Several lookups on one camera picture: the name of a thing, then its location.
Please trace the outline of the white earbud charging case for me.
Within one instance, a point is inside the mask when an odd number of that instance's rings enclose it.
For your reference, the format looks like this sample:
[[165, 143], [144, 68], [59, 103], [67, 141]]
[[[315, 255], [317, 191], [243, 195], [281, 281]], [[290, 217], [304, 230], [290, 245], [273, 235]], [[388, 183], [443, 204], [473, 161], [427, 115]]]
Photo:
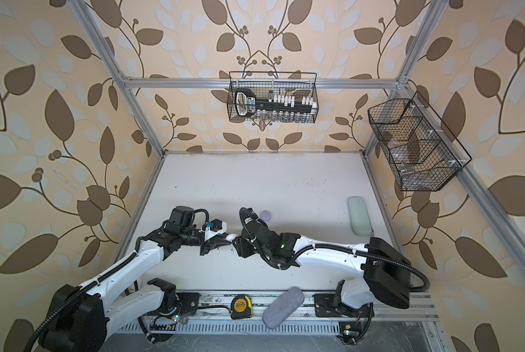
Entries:
[[238, 237], [238, 234], [228, 234], [228, 235], [226, 236], [226, 240], [227, 240], [228, 242], [233, 242], [233, 240], [236, 239], [237, 237]]

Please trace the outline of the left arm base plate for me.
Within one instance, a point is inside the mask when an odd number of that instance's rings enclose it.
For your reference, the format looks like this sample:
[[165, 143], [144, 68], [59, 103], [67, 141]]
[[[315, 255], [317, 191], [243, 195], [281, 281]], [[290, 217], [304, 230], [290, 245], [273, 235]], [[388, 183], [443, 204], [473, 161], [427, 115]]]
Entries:
[[199, 306], [200, 296], [197, 292], [177, 292], [174, 317], [194, 315]]

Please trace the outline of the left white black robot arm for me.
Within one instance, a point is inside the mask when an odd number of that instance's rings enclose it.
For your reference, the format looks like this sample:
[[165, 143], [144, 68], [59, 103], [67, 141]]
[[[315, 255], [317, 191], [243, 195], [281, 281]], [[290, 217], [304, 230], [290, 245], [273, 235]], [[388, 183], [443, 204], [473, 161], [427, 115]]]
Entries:
[[177, 320], [195, 312], [199, 294], [180, 295], [175, 284], [160, 278], [140, 286], [138, 279], [182, 246], [197, 246], [201, 255], [232, 244], [227, 224], [206, 218], [195, 225], [199, 211], [178, 206], [156, 230], [136, 240], [135, 249], [96, 277], [79, 286], [66, 285], [52, 298], [45, 320], [29, 337], [25, 351], [98, 351], [115, 332], [138, 321], [149, 340], [154, 337], [143, 317], [150, 312]]

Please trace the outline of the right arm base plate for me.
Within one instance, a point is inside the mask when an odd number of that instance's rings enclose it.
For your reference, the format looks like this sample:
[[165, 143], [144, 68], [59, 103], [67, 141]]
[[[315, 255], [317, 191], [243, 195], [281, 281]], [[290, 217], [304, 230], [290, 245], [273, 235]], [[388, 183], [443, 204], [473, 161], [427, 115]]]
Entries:
[[332, 293], [316, 293], [313, 299], [315, 315], [318, 318], [369, 318], [374, 316], [368, 304], [355, 309], [343, 304]]

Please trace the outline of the purple earbud charging case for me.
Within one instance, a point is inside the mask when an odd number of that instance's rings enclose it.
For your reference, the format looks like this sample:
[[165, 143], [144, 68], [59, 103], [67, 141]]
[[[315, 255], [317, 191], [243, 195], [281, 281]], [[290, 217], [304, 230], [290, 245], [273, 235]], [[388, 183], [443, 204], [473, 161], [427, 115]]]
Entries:
[[272, 213], [270, 211], [264, 210], [259, 214], [259, 218], [262, 221], [271, 221]]

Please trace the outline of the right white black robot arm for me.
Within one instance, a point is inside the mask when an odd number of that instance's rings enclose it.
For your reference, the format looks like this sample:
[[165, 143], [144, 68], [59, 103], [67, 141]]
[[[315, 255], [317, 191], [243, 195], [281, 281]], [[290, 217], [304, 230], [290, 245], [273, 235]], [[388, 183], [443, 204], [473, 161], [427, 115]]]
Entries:
[[297, 233], [277, 234], [250, 208], [241, 208], [239, 217], [242, 233], [232, 243], [242, 258], [257, 254], [280, 271], [319, 266], [352, 276], [337, 285], [337, 304], [356, 309], [381, 302], [408, 309], [412, 293], [431, 288], [427, 276], [382, 238], [358, 244], [329, 243]]

